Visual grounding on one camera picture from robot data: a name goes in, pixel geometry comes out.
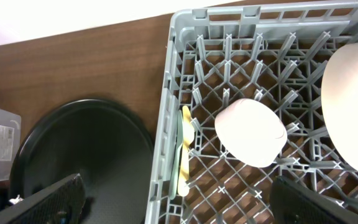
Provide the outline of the white tissue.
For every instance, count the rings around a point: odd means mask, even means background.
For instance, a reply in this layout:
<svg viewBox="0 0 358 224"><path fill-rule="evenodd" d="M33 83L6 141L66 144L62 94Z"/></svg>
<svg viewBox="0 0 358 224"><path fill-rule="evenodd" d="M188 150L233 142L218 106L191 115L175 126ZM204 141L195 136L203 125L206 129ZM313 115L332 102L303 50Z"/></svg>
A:
<svg viewBox="0 0 358 224"><path fill-rule="evenodd" d="M20 195L17 195L16 197L9 199L9 204L16 205L17 203L19 203L21 201L23 201L23 198Z"/></svg>

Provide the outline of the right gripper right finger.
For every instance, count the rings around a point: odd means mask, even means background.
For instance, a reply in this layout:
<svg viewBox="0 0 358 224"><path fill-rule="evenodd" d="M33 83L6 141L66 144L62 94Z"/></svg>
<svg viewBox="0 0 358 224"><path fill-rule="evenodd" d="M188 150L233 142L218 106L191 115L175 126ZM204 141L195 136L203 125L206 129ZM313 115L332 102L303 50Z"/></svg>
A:
<svg viewBox="0 0 358 224"><path fill-rule="evenodd" d="M357 214L282 175L273 181L269 202L277 223L358 224Z"/></svg>

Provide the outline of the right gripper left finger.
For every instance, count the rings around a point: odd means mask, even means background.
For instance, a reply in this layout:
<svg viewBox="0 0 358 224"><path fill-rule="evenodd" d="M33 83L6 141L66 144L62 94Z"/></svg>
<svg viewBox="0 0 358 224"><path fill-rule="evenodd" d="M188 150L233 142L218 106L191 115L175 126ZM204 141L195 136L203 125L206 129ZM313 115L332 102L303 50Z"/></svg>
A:
<svg viewBox="0 0 358 224"><path fill-rule="evenodd" d="M78 223L85 201L81 175L72 174L0 211L0 224Z"/></svg>

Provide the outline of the mint green spoon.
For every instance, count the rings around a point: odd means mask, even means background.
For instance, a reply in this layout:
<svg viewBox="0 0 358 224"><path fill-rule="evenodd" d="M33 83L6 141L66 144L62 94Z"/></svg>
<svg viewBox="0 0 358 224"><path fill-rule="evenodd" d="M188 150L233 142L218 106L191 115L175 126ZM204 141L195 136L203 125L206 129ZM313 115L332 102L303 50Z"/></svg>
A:
<svg viewBox="0 0 358 224"><path fill-rule="evenodd" d="M169 187L169 199L173 200L177 194L178 175L180 170L180 156L181 148L183 145L183 115L181 110L177 113L177 141L175 144L175 157L173 161L170 187Z"/></svg>

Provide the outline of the yellow spoon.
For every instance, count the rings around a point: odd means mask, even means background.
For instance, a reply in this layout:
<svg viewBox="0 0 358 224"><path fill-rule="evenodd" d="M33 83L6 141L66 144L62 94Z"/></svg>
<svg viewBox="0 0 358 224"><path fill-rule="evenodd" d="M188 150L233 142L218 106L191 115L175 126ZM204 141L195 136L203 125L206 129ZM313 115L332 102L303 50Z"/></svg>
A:
<svg viewBox="0 0 358 224"><path fill-rule="evenodd" d="M195 139L195 129L191 123L192 117L190 109L187 106L182 107L183 115L183 144L181 150L180 173L178 177L178 194L181 197L188 195L190 187L186 183L190 178L190 163L189 163L189 150L190 145Z"/></svg>

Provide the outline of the grey dishwasher rack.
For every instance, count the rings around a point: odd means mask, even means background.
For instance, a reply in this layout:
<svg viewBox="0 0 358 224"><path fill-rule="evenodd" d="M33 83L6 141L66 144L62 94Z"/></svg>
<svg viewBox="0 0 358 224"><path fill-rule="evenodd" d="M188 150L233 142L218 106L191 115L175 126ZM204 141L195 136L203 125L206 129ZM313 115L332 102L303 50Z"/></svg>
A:
<svg viewBox="0 0 358 224"><path fill-rule="evenodd" d="M330 56L358 42L358 1L210 7L171 19L147 223L273 223L274 178L284 175L358 215L358 172L338 153L320 105ZM216 115L253 98L283 121L288 140L256 168L219 141ZM169 199L177 113L190 109L187 196Z"/></svg>

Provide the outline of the pink bowl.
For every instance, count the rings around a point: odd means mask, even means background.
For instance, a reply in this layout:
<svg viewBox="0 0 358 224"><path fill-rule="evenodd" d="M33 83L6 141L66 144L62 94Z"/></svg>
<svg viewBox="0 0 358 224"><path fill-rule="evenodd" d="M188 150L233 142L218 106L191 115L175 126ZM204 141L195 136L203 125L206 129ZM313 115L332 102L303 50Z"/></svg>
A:
<svg viewBox="0 0 358 224"><path fill-rule="evenodd" d="M274 162L288 137L280 118L269 107L248 98L236 100L222 110L214 127L229 153L258 168Z"/></svg>

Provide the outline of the cream plate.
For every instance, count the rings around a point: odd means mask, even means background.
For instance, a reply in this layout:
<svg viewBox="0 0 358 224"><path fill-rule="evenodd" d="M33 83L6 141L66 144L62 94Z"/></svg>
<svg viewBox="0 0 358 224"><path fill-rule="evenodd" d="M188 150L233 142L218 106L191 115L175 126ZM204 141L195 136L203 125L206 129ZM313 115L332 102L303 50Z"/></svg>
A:
<svg viewBox="0 0 358 224"><path fill-rule="evenodd" d="M328 60L321 106L335 148L358 171L358 43L340 47Z"/></svg>

